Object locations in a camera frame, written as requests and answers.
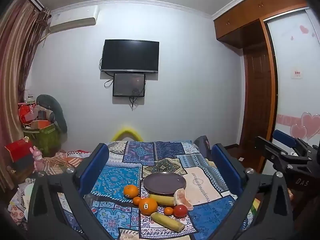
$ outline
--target metal screw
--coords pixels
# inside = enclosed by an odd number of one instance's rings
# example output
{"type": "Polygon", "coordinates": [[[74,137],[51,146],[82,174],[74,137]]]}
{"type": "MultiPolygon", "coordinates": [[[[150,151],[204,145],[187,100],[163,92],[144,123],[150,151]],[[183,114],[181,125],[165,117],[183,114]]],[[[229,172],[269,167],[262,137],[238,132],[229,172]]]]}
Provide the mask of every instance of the metal screw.
{"type": "Polygon", "coordinates": [[[245,172],[248,173],[248,174],[254,174],[254,169],[253,168],[247,168],[245,170],[245,172]]]}
{"type": "Polygon", "coordinates": [[[282,174],[281,171],[277,171],[277,172],[276,172],[276,175],[277,175],[277,177],[279,177],[279,178],[282,178],[282,177],[283,177],[283,174],[282,174]]]}
{"type": "Polygon", "coordinates": [[[44,171],[39,171],[38,172],[38,177],[43,177],[45,175],[45,172],[44,171]]]}
{"type": "Polygon", "coordinates": [[[66,172],[67,173],[74,173],[75,172],[75,168],[74,167],[68,167],[66,172]]]}

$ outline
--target blue gripper pad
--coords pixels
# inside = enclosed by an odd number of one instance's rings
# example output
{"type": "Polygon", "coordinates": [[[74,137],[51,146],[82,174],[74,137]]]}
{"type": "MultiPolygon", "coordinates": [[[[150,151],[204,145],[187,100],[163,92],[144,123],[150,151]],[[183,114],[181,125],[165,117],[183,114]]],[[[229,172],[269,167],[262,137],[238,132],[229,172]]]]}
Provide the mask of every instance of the blue gripper pad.
{"type": "Polygon", "coordinates": [[[289,148],[294,148],[296,146],[295,138],[291,137],[290,135],[281,132],[279,130],[275,130],[273,132],[273,138],[278,142],[283,143],[284,145],[288,146],[289,148]]]}
{"type": "Polygon", "coordinates": [[[240,196],[246,182],[246,176],[242,164],[236,158],[231,157],[220,143],[215,144],[212,147],[211,157],[227,184],[229,191],[232,194],[240,196]]]}
{"type": "Polygon", "coordinates": [[[76,168],[76,184],[81,196],[89,194],[96,183],[103,167],[109,159],[109,148],[99,143],[92,154],[84,158],[76,168]]]}

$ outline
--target pink toy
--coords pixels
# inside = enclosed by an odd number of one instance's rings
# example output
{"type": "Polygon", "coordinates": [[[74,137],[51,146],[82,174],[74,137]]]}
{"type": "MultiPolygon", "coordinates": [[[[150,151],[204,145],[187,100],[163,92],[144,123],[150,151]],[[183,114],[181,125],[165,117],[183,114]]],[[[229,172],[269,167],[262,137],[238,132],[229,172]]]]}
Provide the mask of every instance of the pink toy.
{"type": "Polygon", "coordinates": [[[33,149],[30,147],[30,152],[32,153],[34,162],[34,167],[36,171],[42,171],[44,169],[44,163],[45,159],[42,158],[42,152],[37,149],[36,146],[33,147],[33,149]]]}

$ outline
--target plate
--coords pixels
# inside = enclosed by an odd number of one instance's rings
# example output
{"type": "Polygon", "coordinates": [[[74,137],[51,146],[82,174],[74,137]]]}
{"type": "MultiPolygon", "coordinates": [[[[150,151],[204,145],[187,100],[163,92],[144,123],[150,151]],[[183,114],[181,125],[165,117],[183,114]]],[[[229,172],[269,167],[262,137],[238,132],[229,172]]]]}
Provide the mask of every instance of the plate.
{"type": "Polygon", "coordinates": [[[177,189],[186,188],[186,180],[179,174],[161,171],[146,176],[143,186],[146,190],[159,195],[173,195],[177,189]]]}

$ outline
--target blanket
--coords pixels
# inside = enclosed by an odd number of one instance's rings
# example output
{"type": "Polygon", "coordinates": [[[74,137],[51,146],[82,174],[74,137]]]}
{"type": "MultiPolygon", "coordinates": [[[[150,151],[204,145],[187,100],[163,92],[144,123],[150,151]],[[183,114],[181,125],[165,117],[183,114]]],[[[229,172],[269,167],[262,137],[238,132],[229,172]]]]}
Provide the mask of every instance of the blanket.
{"type": "MultiPolygon", "coordinates": [[[[108,144],[109,160],[91,193],[102,197],[94,201],[92,212],[114,239],[196,239],[206,240],[232,209],[232,195],[214,163],[208,162],[190,142],[115,141],[108,144]],[[172,218],[185,224],[176,233],[139,212],[132,200],[123,196],[123,188],[136,185],[140,197],[148,197],[143,179],[159,171],[183,176],[186,198],[194,206],[184,218],[172,218]]],[[[164,206],[158,207],[163,213],[164,206]]],[[[252,221],[250,211],[242,229],[252,221]]]]}

